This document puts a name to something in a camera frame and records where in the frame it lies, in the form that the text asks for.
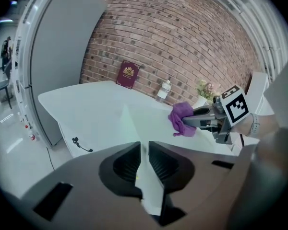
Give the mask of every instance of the chair leg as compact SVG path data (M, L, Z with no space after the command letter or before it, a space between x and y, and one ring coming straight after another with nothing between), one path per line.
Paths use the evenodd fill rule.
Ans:
M11 102L10 102L10 97L9 97L9 92L8 92L8 88L7 87L5 87L5 92L6 92L6 97L8 98L8 102L9 102L10 108L12 108Z

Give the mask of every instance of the gold crest emblem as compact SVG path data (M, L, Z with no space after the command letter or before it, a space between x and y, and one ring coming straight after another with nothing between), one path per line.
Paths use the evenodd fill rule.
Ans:
M123 73L127 74L128 76L133 76L134 75L134 70L131 67L125 67Z

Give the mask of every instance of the bottle label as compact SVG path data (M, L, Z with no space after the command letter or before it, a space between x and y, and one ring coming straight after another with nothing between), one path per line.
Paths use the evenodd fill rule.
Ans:
M168 93L164 92L162 90L159 90L159 92L158 92L158 96L162 99L165 99L167 95L168 95Z

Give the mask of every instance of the wristwatch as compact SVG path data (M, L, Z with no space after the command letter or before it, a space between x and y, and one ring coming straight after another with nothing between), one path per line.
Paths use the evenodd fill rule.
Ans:
M259 123L259 119L258 119L257 114L251 113L251 115L253 116L253 123L251 126L251 130L247 136L252 137L252 138L256 138L257 134L259 132L260 123Z

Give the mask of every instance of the glossy gray floor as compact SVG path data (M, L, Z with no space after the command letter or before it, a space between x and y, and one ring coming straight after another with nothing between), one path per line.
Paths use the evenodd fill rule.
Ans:
M20 122L15 97L11 104L0 103L0 186L20 198L53 169L45 144L31 141ZM55 169L72 159L63 139L49 152Z

